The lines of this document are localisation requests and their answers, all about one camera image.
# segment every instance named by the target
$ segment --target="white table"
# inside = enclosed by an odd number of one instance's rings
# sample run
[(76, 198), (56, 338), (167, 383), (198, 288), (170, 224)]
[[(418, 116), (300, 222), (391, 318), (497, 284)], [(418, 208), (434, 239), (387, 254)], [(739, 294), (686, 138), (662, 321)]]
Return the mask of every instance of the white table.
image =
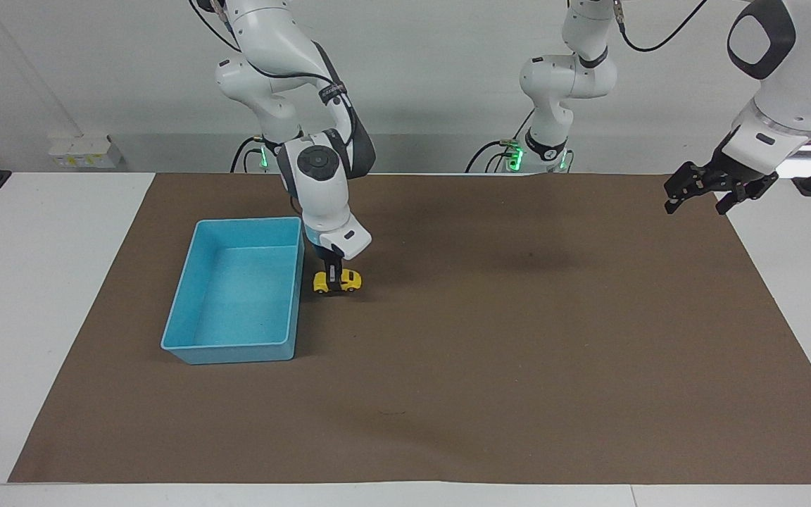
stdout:
[[(3, 485), (151, 181), (17, 173), (0, 190), (0, 505), (811, 505), (811, 487)], [(811, 199), (782, 182), (731, 221), (811, 360)]]

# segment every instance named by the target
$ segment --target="blue object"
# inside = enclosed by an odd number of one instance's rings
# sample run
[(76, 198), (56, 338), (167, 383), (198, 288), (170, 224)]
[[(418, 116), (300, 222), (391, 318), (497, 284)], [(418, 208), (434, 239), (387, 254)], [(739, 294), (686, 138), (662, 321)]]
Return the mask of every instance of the blue object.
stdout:
[(292, 359), (303, 253), (299, 218), (199, 222), (161, 348), (190, 365)]

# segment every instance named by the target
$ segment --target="yellow toy car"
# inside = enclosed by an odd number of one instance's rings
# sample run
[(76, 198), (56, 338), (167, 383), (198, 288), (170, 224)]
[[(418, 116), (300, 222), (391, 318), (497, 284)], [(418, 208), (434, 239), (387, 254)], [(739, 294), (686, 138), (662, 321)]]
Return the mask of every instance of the yellow toy car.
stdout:
[(312, 282), (312, 290), (318, 294), (327, 294), (329, 292), (356, 292), (361, 289), (361, 275), (354, 270), (344, 269), (340, 279), (340, 288), (331, 288), (327, 284), (327, 273), (315, 273), (315, 279)]

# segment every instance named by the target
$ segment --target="white robotic arm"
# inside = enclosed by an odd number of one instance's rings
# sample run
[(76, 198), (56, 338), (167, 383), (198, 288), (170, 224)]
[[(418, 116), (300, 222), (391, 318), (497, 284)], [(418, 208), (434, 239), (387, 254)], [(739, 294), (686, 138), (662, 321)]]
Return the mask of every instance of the white robotic arm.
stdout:
[(669, 213), (708, 192), (730, 192), (723, 215), (759, 199), (778, 180), (776, 167), (811, 139), (811, 0), (753, 1), (731, 29), (728, 54), (762, 87), (708, 164), (685, 163), (666, 182)]
[(614, 19), (612, 0), (574, 0), (562, 27), (562, 38), (574, 53), (531, 58), (525, 63), (521, 87), (534, 101), (534, 122), (522, 138), (525, 161), (553, 170), (574, 121), (562, 101), (595, 99), (614, 89), (618, 71), (608, 48)]
[[(339, 291), (339, 278), (344, 276), (341, 260), (353, 259), (371, 242), (350, 211), (347, 184), (366, 175), (374, 164), (369, 135), (334, 65), (324, 49), (296, 26), (286, 2), (209, 1), (241, 49), (241, 55), (219, 64), (216, 80), (226, 96), (258, 116), (284, 187), (302, 205), (306, 236), (325, 260), (326, 284)], [(318, 89), (335, 128), (306, 134), (295, 106), (277, 95), (306, 84)]]

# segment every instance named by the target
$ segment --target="black circular cap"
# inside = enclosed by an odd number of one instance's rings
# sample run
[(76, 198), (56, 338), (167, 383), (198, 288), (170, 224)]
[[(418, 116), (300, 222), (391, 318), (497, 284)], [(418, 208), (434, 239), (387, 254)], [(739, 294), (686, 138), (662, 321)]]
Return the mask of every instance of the black circular cap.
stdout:
[(310, 146), (296, 159), (299, 170), (318, 182), (327, 182), (340, 168), (340, 157), (328, 146)]

